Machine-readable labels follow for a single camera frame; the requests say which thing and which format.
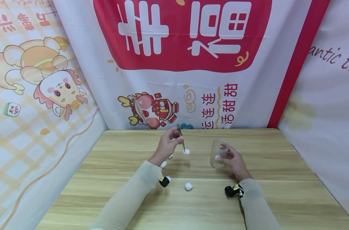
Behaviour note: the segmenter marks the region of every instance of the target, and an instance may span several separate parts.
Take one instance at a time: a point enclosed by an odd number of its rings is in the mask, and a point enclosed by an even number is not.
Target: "cartoon character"
[[[5,47],[0,53],[0,87],[22,95],[25,88],[19,84],[20,79],[10,75],[10,71],[19,70],[25,81],[36,85],[34,98],[53,109],[56,116],[64,114],[64,119],[69,120],[72,111],[88,100],[78,76],[73,70],[66,70],[68,61],[59,54],[67,46],[64,38],[48,37]]]
[[[26,41],[19,46],[9,45],[0,53],[0,87],[22,95],[23,85],[10,76],[10,71],[20,70],[27,82],[38,85],[48,75],[67,68],[67,59],[60,55],[66,51],[68,41],[62,37]]]
[[[166,126],[165,121],[173,123],[177,119],[175,113],[179,111],[177,102],[172,103],[168,99],[162,98],[160,93],[154,94],[154,96],[147,92],[128,97],[120,96],[118,101],[122,103],[123,107],[131,107],[133,116],[128,118],[130,125],[144,124],[153,130],[159,126]]]
[[[78,76],[73,70],[62,70],[52,73],[37,85],[34,98],[48,109],[53,109],[56,116],[64,113],[64,119],[69,120],[72,111],[81,104],[88,103],[86,90],[81,86]]]

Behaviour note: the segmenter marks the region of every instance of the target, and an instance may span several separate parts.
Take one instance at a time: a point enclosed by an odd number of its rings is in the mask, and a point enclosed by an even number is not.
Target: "fabric backdrop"
[[[328,0],[54,0],[110,129],[276,127]]]
[[[332,0],[279,128],[349,214],[349,0]]]
[[[0,1],[0,229],[34,229],[106,129],[53,2]]]

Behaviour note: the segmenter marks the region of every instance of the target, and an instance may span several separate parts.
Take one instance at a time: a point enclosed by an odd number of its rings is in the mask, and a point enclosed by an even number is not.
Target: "white chinese character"
[[[206,46],[201,41],[193,41],[192,46],[187,48],[191,50],[193,56],[200,54],[200,47],[203,47],[215,58],[218,58],[219,53],[238,53],[241,46],[238,44],[216,44],[222,39],[224,40],[237,40],[243,39],[247,21],[249,20],[249,14],[251,10],[251,2],[227,2],[222,9],[221,19],[220,5],[208,4],[204,5],[201,9],[200,18],[200,2],[192,2],[191,5],[191,22],[190,22],[190,38],[197,38],[199,31],[200,20],[200,34],[204,37],[216,37],[217,30],[219,28],[218,36],[212,42],[209,42]],[[215,22],[210,25],[211,17],[215,17]]]
[[[145,56],[150,56],[150,38],[153,38],[154,53],[160,54],[162,52],[162,38],[166,38],[169,36],[169,27],[167,25],[160,24],[159,5],[153,4],[151,6],[152,24],[149,24],[148,5],[146,1],[139,2],[140,17],[135,16],[135,7],[131,0],[127,0],[124,2],[127,23],[123,22],[123,17],[118,4],[117,7],[122,20],[122,22],[118,23],[118,32],[119,34],[126,36],[127,50],[130,50],[128,44],[128,37],[131,37],[133,43],[133,50],[135,51],[135,53],[140,55],[139,45],[142,44]],[[136,20],[140,21],[141,24],[141,41],[139,41],[137,36]]]

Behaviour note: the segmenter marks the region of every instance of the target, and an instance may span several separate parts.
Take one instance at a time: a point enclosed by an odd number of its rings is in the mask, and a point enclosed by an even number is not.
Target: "forearm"
[[[162,177],[162,169],[145,161],[129,181],[107,202],[90,230],[124,230],[146,195]]]
[[[240,182],[240,186],[245,191],[241,204],[245,213],[247,230],[281,229],[257,182],[254,179],[245,179]]]

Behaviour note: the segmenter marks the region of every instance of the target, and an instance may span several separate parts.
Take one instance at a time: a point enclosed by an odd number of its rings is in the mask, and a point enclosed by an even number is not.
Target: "hand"
[[[228,147],[229,150],[227,156],[217,157],[217,162],[228,165],[239,182],[248,178],[252,179],[252,176],[246,168],[242,155],[239,152],[237,152],[232,146]]]
[[[178,144],[182,144],[182,141],[183,137],[179,136],[177,127],[167,129],[160,137],[158,148],[148,162],[160,167],[160,165],[173,154],[175,147]]]

